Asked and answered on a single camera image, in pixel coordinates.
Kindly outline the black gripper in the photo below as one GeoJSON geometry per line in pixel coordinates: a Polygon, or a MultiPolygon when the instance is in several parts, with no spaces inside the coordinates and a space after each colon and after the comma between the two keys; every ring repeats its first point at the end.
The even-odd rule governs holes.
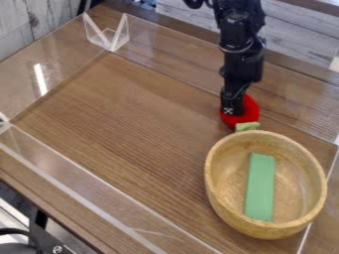
{"type": "Polygon", "coordinates": [[[265,25],[265,14],[260,0],[212,0],[212,3],[224,53],[221,112],[238,116],[245,111],[246,89],[261,80],[265,39],[259,31],[265,25]]]}

